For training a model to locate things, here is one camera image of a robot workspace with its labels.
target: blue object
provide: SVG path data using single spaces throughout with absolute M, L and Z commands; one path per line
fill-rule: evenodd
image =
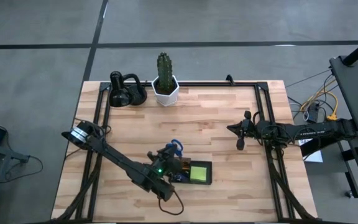
M 183 151 L 183 146 L 181 144 L 181 142 L 179 140 L 176 140 L 176 139 L 172 139 L 171 143 L 168 143 L 169 146 L 172 146 L 176 144 L 178 147 L 177 147 L 177 150 L 175 151 L 175 154 L 178 156 L 178 157 L 181 157 L 182 156 L 182 151 Z

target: lamp base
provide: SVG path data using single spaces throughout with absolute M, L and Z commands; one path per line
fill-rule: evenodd
M 129 91 L 133 94 L 133 101 L 131 105 L 139 106 L 144 103 L 147 99 L 147 92 L 144 88 L 142 88 L 142 93 L 139 93 L 138 87 L 136 85 L 131 85 L 128 87 Z

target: wooden tabletop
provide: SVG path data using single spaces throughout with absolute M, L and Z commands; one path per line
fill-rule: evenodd
M 283 81 L 267 82 L 276 122 L 292 123 Z M 77 118 L 93 120 L 99 84 L 84 83 Z M 213 183 L 174 184 L 183 200 L 185 211 L 179 216 L 172 216 L 160 211 L 155 194 L 147 193 L 132 184 L 123 170 L 104 158 L 94 221 L 277 220 L 264 148 L 256 140 L 246 139 L 245 149 L 238 151 L 236 136 L 226 129 L 227 125 L 244 119 L 245 110 L 250 110 L 252 114 L 257 112 L 252 87 L 180 87 L 178 101 L 170 107 L 163 107 L 156 102 L 152 88 L 147 88 L 147 93 L 148 98 L 143 105 L 111 108 L 109 125 L 112 131 L 108 134 L 108 143 L 134 161 L 150 163 L 146 156 L 148 151 L 155 152 L 171 139 L 178 139 L 184 146 L 185 157 L 213 162 Z M 105 103 L 102 106 L 99 124 L 103 119 Z M 70 144 L 67 153 L 74 150 L 76 147 Z M 53 218 L 63 213 L 80 190 L 85 155 L 86 152 L 81 150 L 65 161 Z M 299 147 L 286 148 L 284 161 L 291 190 L 307 211 L 316 216 Z M 286 213 L 283 194 L 281 201 Z M 180 211 L 175 196 L 162 203 L 162 207 L 171 212 Z

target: white pot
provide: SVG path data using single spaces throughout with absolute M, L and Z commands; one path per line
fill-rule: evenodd
M 163 95 L 163 94 L 158 94 L 156 91 L 155 91 L 155 83 L 157 82 L 158 80 L 158 77 L 155 78 L 152 82 L 152 87 L 153 87 L 153 90 L 154 90 L 154 94 L 155 94 L 155 97 L 157 99 L 157 102 L 161 103 L 163 106 L 170 106 L 170 105 L 174 105 L 176 102 L 177 102 L 177 99 L 178 99 L 178 93 L 179 93 L 179 83 L 177 81 L 177 78 L 172 75 L 175 83 L 177 84 L 177 87 L 175 88 L 175 90 L 172 91 L 172 93 L 170 95 Z

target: potted cactus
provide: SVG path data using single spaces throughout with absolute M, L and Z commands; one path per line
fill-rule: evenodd
M 152 82 L 157 101 L 170 106 L 176 103 L 179 93 L 179 84 L 172 75 L 172 61 L 167 53 L 162 52 L 157 59 L 158 77 Z

